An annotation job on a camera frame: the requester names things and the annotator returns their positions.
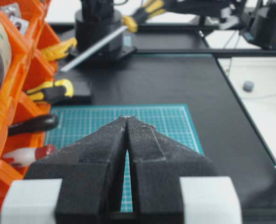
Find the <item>black cylindrical base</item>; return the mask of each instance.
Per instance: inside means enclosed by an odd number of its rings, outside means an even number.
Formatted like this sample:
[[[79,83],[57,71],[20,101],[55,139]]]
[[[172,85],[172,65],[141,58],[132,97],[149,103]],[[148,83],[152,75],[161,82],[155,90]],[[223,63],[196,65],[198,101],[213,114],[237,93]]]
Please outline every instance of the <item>black cylindrical base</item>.
[[[84,51],[97,41],[112,33],[122,25],[122,15],[119,11],[114,11],[114,16],[103,19],[102,21],[84,21],[82,10],[76,12],[76,39],[78,41],[78,51]],[[123,45],[122,35],[113,39],[104,46],[100,52],[112,52],[120,49]]]
[[[268,7],[259,9],[250,33],[253,42],[265,49],[276,49],[276,19],[267,17]]]

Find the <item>cutting mat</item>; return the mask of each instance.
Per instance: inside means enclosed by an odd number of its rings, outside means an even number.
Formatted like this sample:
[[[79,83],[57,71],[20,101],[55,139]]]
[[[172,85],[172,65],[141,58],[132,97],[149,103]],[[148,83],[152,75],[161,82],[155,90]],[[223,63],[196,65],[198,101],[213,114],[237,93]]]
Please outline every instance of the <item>cutting mat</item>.
[[[186,105],[130,105],[130,106],[54,106],[52,113],[59,117],[59,126],[49,131],[46,144],[57,148],[67,146],[95,131],[119,116],[135,116],[154,125],[158,132],[203,154],[196,129]],[[124,173],[122,212],[131,212],[132,196],[128,154]]]

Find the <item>cable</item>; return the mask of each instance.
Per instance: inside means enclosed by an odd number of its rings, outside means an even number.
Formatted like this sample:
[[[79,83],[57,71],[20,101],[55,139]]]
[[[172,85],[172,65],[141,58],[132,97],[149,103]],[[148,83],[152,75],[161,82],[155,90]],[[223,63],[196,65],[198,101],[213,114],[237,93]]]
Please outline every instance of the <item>cable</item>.
[[[242,99],[266,99],[266,98],[272,98],[276,97],[276,94],[271,94],[271,95],[265,95],[261,97],[241,97]]]
[[[124,2],[122,2],[122,3],[114,3],[114,6],[123,6],[123,5],[127,4],[128,1],[129,0],[124,0]]]
[[[236,49],[237,45],[239,44],[240,38],[241,38],[241,34],[239,34],[239,37],[237,38],[234,49]],[[231,66],[232,66],[232,58],[230,58],[230,64],[229,64],[229,68],[228,68],[228,77],[230,76]]]
[[[225,49],[227,47],[227,45],[231,42],[232,38],[234,37],[234,35],[236,34],[237,30],[234,31],[234,33],[230,36],[230,38],[228,39],[228,41],[225,43],[223,49]]]

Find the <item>orange storage bin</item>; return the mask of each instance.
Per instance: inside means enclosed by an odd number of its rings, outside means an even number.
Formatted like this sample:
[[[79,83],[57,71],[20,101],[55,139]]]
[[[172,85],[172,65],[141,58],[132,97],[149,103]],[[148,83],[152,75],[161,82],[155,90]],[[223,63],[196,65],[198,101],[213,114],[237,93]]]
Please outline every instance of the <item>orange storage bin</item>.
[[[25,35],[0,11],[12,48],[12,61],[0,90],[0,208],[13,180],[22,179],[27,168],[15,169],[1,160],[4,153],[21,147],[43,146],[45,133],[29,133],[7,137],[8,126],[50,112],[50,105],[36,105],[23,90],[54,80],[56,62],[46,61],[39,49],[60,40],[44,22],[50,0],[0,0],[0,6],[17,2],[23,19],[29,21]]]

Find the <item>black tabletop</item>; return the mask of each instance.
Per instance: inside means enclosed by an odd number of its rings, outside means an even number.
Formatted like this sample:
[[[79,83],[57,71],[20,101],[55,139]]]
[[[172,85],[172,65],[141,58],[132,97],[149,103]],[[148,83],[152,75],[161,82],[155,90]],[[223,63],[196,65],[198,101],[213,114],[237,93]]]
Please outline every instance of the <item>black tabletop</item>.
[[[214,57],[134,55],[62,77],[89,80],[94,105],[187,104],[205,155],[234,182],[245,223],[276,223],[274,163]]]

